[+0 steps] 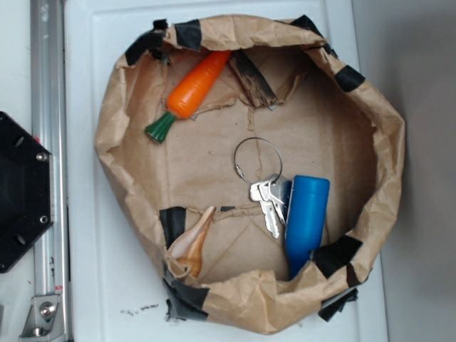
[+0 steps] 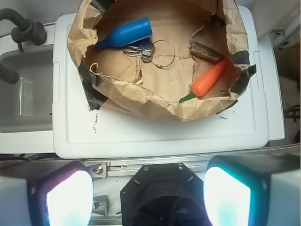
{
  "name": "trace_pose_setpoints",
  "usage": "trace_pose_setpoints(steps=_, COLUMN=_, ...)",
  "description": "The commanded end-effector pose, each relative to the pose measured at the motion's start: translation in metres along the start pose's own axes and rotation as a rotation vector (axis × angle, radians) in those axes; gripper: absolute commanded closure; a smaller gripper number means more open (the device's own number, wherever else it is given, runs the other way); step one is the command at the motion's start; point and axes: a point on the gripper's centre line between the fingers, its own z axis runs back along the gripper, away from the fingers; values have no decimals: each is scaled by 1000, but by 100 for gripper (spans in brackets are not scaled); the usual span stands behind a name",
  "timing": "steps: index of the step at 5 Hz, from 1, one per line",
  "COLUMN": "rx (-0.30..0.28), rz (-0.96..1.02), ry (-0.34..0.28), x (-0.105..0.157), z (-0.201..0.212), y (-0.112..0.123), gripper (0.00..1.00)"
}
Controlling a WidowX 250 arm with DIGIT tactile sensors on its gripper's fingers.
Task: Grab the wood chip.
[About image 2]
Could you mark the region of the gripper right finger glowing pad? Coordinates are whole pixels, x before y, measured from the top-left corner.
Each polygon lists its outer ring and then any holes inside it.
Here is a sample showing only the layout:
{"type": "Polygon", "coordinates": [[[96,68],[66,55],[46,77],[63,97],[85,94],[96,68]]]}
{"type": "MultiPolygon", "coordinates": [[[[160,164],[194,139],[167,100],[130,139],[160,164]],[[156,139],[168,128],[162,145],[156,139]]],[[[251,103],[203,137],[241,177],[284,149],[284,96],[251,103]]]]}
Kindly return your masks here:
{"type": "Polygon", "coordinates": [[[299,226],[301,158],[216,155],[207,165],[203,197],[214,226],[299,226]]]}

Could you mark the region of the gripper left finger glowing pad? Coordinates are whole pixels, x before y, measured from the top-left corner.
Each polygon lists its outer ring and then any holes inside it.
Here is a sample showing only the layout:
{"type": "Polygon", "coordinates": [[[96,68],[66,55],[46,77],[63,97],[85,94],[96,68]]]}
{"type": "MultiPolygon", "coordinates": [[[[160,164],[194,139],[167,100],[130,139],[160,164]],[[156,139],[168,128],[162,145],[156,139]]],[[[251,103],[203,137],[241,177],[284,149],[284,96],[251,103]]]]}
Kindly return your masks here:
{"type": "Polygon", "coordinates": [[[87,226],[92,177],[81,161],[0,163],[2,226],[87,226]]]}

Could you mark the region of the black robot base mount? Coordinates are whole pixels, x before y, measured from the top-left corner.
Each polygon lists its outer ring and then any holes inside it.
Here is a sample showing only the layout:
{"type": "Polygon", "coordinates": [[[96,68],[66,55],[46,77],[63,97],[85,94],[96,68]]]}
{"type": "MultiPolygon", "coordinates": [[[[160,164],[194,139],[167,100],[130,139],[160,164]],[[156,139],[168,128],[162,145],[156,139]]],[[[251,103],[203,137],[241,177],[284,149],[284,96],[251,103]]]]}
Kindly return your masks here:
{"type": "Polygon", "coordinates": [[[122,225],[211,225],[203,184],[182,162],[143,165],[120,191],[122,225]]]}

